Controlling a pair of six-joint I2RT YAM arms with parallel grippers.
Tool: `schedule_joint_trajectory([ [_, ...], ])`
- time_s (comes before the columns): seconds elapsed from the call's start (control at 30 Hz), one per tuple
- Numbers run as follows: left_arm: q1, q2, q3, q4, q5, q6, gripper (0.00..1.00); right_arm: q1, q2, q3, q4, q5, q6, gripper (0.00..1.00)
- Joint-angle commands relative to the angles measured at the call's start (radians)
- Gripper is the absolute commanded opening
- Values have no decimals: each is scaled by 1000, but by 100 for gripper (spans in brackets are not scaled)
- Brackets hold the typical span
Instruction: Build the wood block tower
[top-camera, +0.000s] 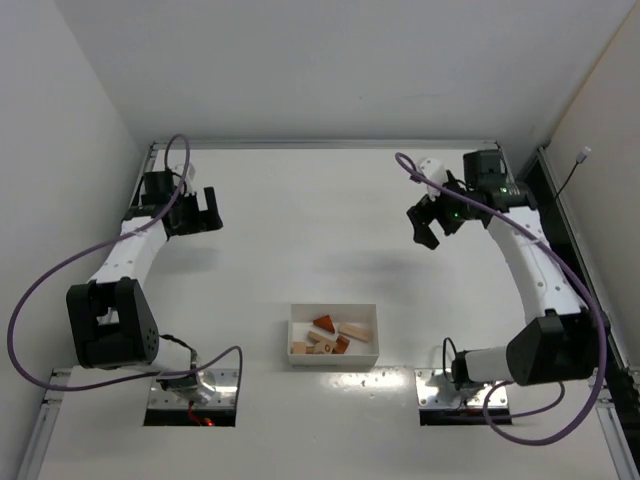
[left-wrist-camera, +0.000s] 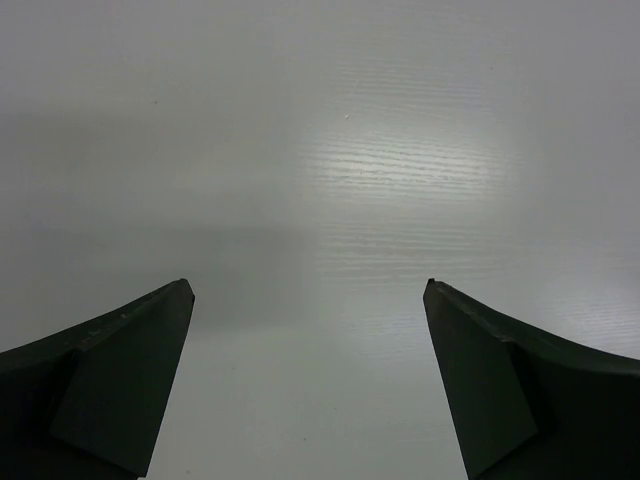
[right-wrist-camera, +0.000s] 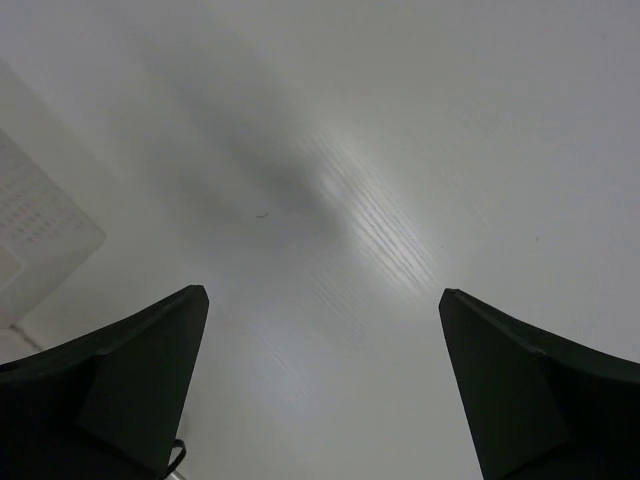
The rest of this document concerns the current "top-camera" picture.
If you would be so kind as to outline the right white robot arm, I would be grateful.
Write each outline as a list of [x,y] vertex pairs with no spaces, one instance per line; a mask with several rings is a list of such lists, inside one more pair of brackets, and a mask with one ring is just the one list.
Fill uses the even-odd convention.
[[462,179],[437,160],[414,162],[402,153],[395,158],[412,181],[428,187],[407,212],[414,242],[438,247],[433,222],[447,236],[466,222],[481,222],[521,297],[525,326],[506,345],[455,353],[451,381],[457,388],[502,380],[519,386],[583,380],[605,364],[608,322],[551,249],[531,189],[510,179],[500,150],[465,154]]

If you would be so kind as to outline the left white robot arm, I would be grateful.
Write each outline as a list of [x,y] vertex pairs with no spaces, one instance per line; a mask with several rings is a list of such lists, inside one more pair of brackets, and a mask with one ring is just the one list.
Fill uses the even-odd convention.
[[143,292],[150,267],[174,236],[222,229],[216,193],[178,187],[170,169],[143,175],[142,194],[135,195],[121,223],[121,240],[85,284],[73,285],[66,304],[76,349],[84,368],[170,371],[159,386],[196,403],[215,391],[214,378],[197,372],[197,352],[185,341],[162,334]]

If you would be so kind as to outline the light wood plank block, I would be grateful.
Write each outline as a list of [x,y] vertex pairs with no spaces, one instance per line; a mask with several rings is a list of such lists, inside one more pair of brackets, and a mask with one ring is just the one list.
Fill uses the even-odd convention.
[[370,343],[373,339],[373,333],[370,329],[350,323],[340,323],[338,331],[341,335],[348,336],[365,343]]

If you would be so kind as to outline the small light wood cube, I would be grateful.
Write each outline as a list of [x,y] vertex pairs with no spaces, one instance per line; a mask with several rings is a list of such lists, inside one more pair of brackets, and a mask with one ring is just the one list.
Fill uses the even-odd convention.
[[305,355],[307,353],[307,345],[305,342],[293,342],[291,347],[293,355]]

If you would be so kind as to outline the light wood numbered plank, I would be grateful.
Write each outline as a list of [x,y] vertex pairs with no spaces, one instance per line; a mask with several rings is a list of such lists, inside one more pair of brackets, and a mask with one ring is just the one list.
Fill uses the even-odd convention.
[[307,333],[307,338],[312,343],[312,346],[308,347],[312,354],[331,354],[336,347],[333,340],[313,331]]

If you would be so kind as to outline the white plastic box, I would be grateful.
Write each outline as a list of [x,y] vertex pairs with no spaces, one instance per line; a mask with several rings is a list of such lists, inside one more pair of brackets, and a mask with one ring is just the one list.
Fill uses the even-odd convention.
[[[336,332],[328,333],[313,325],[313,320],[324,315],[329,315],[334,323]],[[341,335],[338,331],[340,323],[350,323],[368,328],[373,333],[370,343],[361,342],[346,336],[350,345],[345,354],[312,354],[308,347],[312,346],[307,338],[309,331],[316,332],[330,338],[334,342]],[[293,355],[291,347],[293,342],[305,342],[307,353],[305,355]],[[287,356],[289,364],[293,367],[327,367],[365,369],[375,366],[379,358],[377,307],[374,304],[328,304],[328,303],[299,303],[290,306],[288,322]]]

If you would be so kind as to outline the red-brown arch block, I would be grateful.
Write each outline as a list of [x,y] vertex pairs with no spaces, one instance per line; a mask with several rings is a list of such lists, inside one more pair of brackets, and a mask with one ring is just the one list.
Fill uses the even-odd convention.
[[335,341],[335,347],[333,349],[334,354],[343,355],[346,353],[350,345],[350,340],[343,335],[339,335]]

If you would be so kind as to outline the red-brown triangle block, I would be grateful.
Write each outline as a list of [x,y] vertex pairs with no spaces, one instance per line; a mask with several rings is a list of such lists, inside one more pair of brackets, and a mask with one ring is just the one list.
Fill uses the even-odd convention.
[[336,332],[334,323],[329,315],[324,315],[314,319],[313,325],[331,334]]

